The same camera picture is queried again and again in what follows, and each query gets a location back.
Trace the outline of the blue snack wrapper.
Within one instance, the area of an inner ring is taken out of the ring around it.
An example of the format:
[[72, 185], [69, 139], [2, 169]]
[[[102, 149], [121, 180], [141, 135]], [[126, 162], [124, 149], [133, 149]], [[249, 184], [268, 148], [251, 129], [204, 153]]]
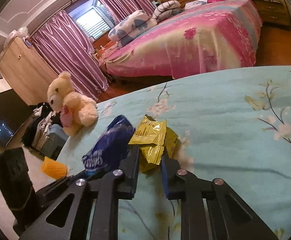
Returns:
[[121, 160], [127, 157], [128, 143], [134, 132], [135, 128], [124, 115], [115, 117], [94, 147], [82, 156], [85, 174], [94, 176], [117, 169]]

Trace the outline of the yellow-green snack packet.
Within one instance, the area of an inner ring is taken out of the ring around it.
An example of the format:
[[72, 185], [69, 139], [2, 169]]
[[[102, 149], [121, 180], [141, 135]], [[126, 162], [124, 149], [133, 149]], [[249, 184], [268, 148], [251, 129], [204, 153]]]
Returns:
[[129, 141], [129, 145], [140, 147], [140, 171], [148, 173], [158, 168], [164, 153], [172, 158], [177, 140], [178, 135], [165, 120], [156, 121], [145, 115]]

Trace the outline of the orange plastic cup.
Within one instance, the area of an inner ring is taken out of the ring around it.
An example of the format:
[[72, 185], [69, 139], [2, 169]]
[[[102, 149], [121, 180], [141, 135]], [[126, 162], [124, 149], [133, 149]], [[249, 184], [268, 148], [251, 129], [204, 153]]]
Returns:
[[45, 157], [41, 165], [41, 171], [47, 176], [58, 180], [67, 176], [68, 168], [63, 163], [60, 163], [49, 157]]

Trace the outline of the grey blue stool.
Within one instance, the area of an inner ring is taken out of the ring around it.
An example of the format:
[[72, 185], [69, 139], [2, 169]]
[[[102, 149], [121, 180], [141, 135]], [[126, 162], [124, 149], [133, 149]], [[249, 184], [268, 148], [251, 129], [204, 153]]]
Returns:
[[53, 124], [50, 127], [48, 138], [40, 149], [40, 152], [53, 160], [57, 160], [67, 139], [68, 136], [63, 128], [57, 124]]

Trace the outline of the pile of clothes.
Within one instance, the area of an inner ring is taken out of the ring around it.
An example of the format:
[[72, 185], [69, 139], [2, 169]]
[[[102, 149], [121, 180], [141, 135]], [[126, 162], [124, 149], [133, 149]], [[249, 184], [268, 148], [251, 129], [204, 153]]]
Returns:
[[33, 109], [32, 122], [28, 125], [21, 141], [27, 148], [41, 150], [49, 138], [49, 132], [52, 125], [62, 127], [60, 113], [52, 110], [46, 102], [37, 105], [30, 105]]

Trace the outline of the cream teddy bear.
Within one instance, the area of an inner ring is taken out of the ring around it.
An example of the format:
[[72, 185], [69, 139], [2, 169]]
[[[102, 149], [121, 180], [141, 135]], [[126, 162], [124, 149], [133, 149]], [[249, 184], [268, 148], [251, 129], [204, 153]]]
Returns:
[[90, 127], [97, 122], [97, 103], [75, 91], [69, 72], [62, 72], [54, 79], [47, 90], [50, 107], [60, 113], [64, 132], [69, 137], [77, 135], [83, 127]]

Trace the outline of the light wooden cabinet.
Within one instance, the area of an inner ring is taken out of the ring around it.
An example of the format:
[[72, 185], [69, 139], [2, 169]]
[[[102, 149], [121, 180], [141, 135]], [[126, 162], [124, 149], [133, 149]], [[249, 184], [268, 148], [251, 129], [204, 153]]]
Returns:
[[19, 37], [3, 52], [0, 73], [27, 105], [46, 102], [48, 87], [57, 78], [37, 51]]

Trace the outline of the left pink curtain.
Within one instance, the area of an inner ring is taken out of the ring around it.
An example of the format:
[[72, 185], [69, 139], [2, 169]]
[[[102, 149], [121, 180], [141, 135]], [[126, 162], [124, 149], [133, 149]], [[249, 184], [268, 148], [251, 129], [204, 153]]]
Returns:
[[92, 56], [92, 42], [78, 24], [62, 10], [31, 37], [31, 43], [58, 73], [67, 71], [75, 90], [94, 100], [108, 88], [107, 78]]

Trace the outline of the folded heart-print quilt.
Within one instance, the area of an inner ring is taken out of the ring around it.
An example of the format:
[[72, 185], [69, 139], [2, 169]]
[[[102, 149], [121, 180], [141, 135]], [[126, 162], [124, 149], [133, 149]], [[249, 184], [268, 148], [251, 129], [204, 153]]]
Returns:
[[143, 10], [137, 10], [112, 28], [108, 38], [123, 48], [135, 38], [157, 25], [157, 20], [150, 18]]

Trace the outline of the window with blinds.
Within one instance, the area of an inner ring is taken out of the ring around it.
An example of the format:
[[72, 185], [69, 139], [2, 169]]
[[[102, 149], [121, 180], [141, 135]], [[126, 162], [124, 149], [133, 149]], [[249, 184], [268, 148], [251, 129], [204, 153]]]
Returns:
[[115, 25], [108, 9], [99, 0], [78, 0], [65, 8], [88, 38], [97, 40]]

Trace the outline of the bed with pink sheet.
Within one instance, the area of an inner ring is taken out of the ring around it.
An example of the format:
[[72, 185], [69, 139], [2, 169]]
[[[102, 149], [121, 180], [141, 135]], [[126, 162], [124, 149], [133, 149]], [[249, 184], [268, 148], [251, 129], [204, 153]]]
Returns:
[[251, 0], [186, 10], [146, 31], [104, 60], [117, 77], [186, 76], [252, 67], [262, 20]]

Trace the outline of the folded striped quilt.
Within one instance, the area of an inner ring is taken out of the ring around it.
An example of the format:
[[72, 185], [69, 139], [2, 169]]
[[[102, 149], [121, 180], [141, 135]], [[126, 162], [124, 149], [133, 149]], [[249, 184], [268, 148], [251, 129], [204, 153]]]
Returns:
[[155, 19], [157, 23], [163, 22], [179, 13], [183, 12], [180, 2], [176, 0], [167, 1], [160, 4], [154, 11], [151, 18]]

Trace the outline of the white pillow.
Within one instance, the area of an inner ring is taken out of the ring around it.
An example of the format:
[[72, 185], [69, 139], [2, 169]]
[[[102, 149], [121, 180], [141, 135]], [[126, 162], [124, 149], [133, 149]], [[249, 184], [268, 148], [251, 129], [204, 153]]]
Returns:
[[189, 10], [192, 8], [200, 7], [202, 5], [205, 5], [208, 3], [208, 0], [196, 0], [196, 1], [191, 1], [185, 4], [184, 10]]

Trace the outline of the wooden nightstand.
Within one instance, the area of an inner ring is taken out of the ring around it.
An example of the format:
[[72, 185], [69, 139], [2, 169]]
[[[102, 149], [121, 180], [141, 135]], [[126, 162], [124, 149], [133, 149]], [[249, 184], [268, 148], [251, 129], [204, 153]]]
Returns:
[[254, 0], [254, 2], [264, 22], [286, 27], [291, 26], [288, 8], [284, 2], [268, 2], [263, 0]]

